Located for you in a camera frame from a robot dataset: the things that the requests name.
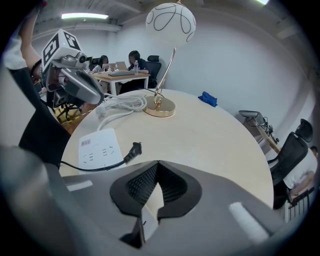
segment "gold lamp base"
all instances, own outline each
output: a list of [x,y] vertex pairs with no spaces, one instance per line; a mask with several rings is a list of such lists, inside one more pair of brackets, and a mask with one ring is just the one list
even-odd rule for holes
[[145,97],[146,107],[143,110],[144,112],[158,118],[167,118],[174,114],[176,105],[170,99],[162,97],[161,103],[155,104],[154,98],[154,96]]

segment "table lamp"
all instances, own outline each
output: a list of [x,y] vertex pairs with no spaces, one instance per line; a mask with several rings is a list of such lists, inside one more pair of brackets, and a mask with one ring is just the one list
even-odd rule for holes
[[149,115],[165,118],[174,114],[175,104],[161,96],[162,90],[176,49],[188,43],[196,31],[196,20],[192,12],[178,0],[176,3],[162,3],[153,8],[145,21],[146,30],[158,42],[173,47],[173,53],[162,79],[155,88],[154,96],[146,97],[144,109]]

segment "black mesh chair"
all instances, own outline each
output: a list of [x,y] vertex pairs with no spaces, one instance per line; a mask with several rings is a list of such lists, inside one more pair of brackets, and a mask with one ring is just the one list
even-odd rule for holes
[[147,65],[150,74],[148,88],[156,88],[158,84],[157,75],[162,66],[162,64],[159,62],[159,56],[150,55],[148,57]]
[[93,58],[91,64],[89,65],[90,70],[92,71],[98,64],[100,58]]
[[281,182],[305,158],[307,153],[306,142],[294,132],[291,132],[286,138],[280,153],[275,159],[268,161],[269,165],[277,161],[276,165],[270,169],[273,186]]

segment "blue object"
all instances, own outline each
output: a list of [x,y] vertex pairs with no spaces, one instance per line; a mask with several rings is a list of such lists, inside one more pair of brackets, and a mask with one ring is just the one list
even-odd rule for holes
[[209,93],[207,92],[203,92],[201,96],[198,97],[200,100],[202,100],[205,103],[208,103],[209,105],[211,105],[212,107],[216,107],[217,104],[217,98],[211,96]]

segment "water bottle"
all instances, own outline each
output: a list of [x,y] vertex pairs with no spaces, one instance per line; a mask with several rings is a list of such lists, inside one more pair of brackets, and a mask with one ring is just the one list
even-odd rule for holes
[[136,60],[134,65],[133,65],[133,72],[138,74],[138,61]]

